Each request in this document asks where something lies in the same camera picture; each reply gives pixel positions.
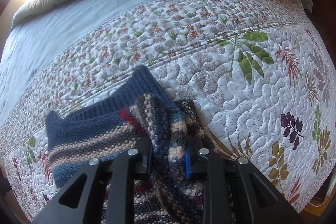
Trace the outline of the floral quilted bedspread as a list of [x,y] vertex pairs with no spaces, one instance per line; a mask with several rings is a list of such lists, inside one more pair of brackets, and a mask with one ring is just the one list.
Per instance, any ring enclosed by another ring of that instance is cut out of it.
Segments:
[[335,165],[335,67],[300,0],[71,0],[17,26],[1,59],[1,157],[27,219],[88,156],[133,137],[46,128],[140,88],[147,67],[170,100],[192,100],[201,132],[246,156],[302,211]]

